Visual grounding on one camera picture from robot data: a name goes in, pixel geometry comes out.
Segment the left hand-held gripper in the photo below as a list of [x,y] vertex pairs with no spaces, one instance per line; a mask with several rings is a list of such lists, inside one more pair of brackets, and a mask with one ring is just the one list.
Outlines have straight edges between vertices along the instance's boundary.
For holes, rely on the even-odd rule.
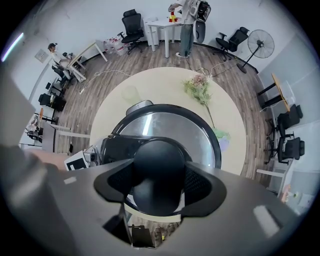
[[67,171],[81,170],[98,166],[99,164],[110,164],[120,160],[119,157],[119,135],[108,135],[102,137],[96,143],[96,148],[79,151],[64,161]]

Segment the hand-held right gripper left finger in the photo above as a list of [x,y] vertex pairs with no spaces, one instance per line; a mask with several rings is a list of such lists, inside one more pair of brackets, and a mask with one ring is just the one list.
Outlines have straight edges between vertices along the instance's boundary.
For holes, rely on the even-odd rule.
[[50,255],[129,256],[124,195],[109,185],[129,160],[59,172],[27,159],[7,171],[7,206],[22,229]]

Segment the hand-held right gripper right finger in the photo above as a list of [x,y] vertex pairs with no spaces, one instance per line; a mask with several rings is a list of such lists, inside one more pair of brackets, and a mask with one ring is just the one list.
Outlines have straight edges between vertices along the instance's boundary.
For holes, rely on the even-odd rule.
[[303,217],[259,183],[188,162],[187,167],[220,179],[226,198],[205,217],[185,217],[160,246],[161,256],[268,256],[294,234]]

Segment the black silver pressure cooker lid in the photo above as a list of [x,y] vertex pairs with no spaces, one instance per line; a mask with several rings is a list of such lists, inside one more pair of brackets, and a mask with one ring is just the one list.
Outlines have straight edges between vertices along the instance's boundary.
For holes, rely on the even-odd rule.
[[223,182],[195,164],[220,169],[221,149],[211,127],[194,112],[154,104],[127,114],[102,140],[102,164],[130,160],[100,175],[94,188],[107,201],[128,203],[157,217],[205,217],[225,200]]

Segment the clear glass vase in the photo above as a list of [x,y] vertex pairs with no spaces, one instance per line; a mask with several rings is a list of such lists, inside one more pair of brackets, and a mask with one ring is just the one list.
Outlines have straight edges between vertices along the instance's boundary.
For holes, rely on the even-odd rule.
[[142,101],[137,88],[133,85],[125,87],[121,92],[121,96],[131,106]]

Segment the round beige table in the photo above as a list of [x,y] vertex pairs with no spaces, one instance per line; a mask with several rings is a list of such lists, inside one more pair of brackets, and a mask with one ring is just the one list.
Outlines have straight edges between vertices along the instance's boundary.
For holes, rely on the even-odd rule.
[[[166,104],[179,106],[192,111],[201,117],[212,129],[209,116],[205,108],[200,106],[187,93],[184,92],[182,82],[193,78],[197,73],[191,70],[175,67],[153,68],[137,73],[121,82],[103,101],[94,118],[90,141],[96,148],[100,138],[111,135],[117,124],[128,114],[143,107]],[[122,98],[122,90],[127,86],[135,86],[141,101],[134,105],[128,104]],[[229,95],[216,83],[210,82],[208,93],[212,96],[209,109],[213,111],[213,120],[220,127],[231,133],[231,145],[227,152],[221,152],[221,167],[213,169],[223,170],[240,176],[246,155],[245,130],[236,131],[232,124],[242,125],[241,116]],[[180,214],[171,216],[154,216],[138,211],[133,206],[133,196],[127,196],[128,203],[148,219],[171,222],[175,218],[183,219]]]

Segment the purple artificial flower bunch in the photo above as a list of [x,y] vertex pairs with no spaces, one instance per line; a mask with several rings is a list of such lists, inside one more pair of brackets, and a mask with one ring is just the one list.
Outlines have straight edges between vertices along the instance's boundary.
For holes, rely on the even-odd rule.
[[223,130],[213,128],[212,129],[219,143],[221,152],[224,152],[228,149],[230,145],[231,136],[228,132]]

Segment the black office chair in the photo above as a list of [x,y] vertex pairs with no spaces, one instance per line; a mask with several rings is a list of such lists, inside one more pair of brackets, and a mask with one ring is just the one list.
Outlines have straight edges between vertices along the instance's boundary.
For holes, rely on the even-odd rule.
[[286,113],[281,113],[274,123],[273,120],[266,119],[266,121],[271,126],[271,131],[266,135],[267,138],[270,138],[270,135],[275,136],[276,132],[279,132],[281,138],[291,138],[294,137],[294,133],[286,134],[286,130],[291,128],[294,125],[297,125],[300,122],[300,119],[303,118],[303,112],[300,105],[293,104],[290,107],[290,111]]
[[140,47],[140,39],[143,38],[144,30],[141,25],[141,14],[137,13],[135,9],[125,11],[122,17],[122,23],[125,28],[125,35],[123,32],[117,34],[121,37],[121,42],[123,44],[129,44],[127,54],[130,55],[133,49],[139,49],[140,53],[143,53]]
[[223,61],[231,61],[232,56],[229,54],[229,52],[234,53],[238,50],[239,44],[248,39],[248,32],[249,30],[247,28],[240,27],[228,40],[225,40],[225,37],[227,36],[226,34],[219,32],[221,38],[216,37],[215,41],[218,45],[220,45],[220,49],[213,51],[212,54],[221,54],[224,57],[222,59]]
[[276,148],[265,149],[265,152],[270,152],[268,160],[264,164],[268,164],[271,159],[277,155],[277,160],[281,164],[289,164],[289,159],[299,160],[305,154],[305,142],[300,137],[285,140],[281,137]]

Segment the wooden desk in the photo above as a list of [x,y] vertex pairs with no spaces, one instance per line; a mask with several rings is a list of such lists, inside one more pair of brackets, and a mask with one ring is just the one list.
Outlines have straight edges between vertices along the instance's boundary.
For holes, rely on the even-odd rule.
[[67,69],[72,71],[72,73],[76,76],[76,78],[79,78],[79,82],[82,83],[84,82],[87,78],[85,77],[84,74],[82,74],[79,70],[77,70],[74,67],[75,63],[78,63],[80,65],[80,67],[85,70],[86,68],[78,61],[78,59],[80,57],[82,57],[87,51],[90,50],[90,48],[94,47],[98,53],[102,56],[102,58],[105,60],[105,62],[107,63],[108,60],[104,54],[105,49],[104,49],[104,44],[102,41],[100,40],[95,40],[93,41],[91,44],[87,45],[84,49],[82,49],[67,65]]

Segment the pack of water bottles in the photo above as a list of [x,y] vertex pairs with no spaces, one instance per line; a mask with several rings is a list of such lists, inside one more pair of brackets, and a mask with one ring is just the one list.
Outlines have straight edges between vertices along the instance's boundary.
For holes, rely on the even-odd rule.
[[127,53],[127,47],[117,37],[104,40],[103,45],[107,54],[115,53],[118,56],[123,56]]

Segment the pink artificial flower bouquet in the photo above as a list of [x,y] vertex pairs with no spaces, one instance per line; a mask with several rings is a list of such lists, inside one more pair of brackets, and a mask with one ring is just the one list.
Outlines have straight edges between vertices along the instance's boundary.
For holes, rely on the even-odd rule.
[[210,76],[204,73],[197,73],[193,78],[184,80],[182,82],[184,91],[189,94],[200,105],[204,106],[209,114],[212,127],[215,128],[215,124],[212,118],[212,114],[209,108],[211,95],[209,94]]

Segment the white box appliance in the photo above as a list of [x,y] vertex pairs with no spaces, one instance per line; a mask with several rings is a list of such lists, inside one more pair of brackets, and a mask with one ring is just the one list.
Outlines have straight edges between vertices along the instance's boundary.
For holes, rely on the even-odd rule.
[[292,106],[296,103],[296,97],[287,80],[282,85],[282,93],[289,106]]

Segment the round yellow table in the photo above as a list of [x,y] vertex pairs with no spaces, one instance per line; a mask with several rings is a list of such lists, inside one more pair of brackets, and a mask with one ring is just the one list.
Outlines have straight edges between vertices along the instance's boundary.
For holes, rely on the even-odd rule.
[[274,87],[277,88],[278,95],[274,96],[273,98],[267,101],[264,101],[261,105],[261,111],[264,111],[265,109],[268,109],[268,108],[273,108],[278,103],[283,102],[286,110],[290,112],[291,110],[290,110],[289,101],[288,101],[289,98],[285,96],[284,94],[285,90],[283,89],[283,86],[280,84],[279,79],[276,77],[274,73],[272,73],[271,76],[273,79],[273,83],[268,87],[264,88],[263,90],[259,91],[256,95],[258,97],[262,96],[264,93],[266,93],[267,91],[271,90]]

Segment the open black backpack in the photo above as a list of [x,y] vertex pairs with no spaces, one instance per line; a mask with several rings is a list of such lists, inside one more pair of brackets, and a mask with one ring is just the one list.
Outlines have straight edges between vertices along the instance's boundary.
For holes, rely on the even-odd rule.
[[193,37],[195,41],[202,44],[206,36],[206,21],[211,12],[211,6],[207,1],[195,0],[192,2],[190,14],[194,17]]

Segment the black standing fan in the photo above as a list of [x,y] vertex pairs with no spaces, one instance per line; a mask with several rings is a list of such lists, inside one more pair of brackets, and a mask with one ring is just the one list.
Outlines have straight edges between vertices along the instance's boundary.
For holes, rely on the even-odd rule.
[[244,74],[247,73],[245,66],[253,56],[259,59],[266,59],[273,54],[275,49],[275,43],[272,36],[262,29],[253,30],[249,34],[247,39],[247,46],[251,52],[250,57],[244,64],[238,63],[236,65]]

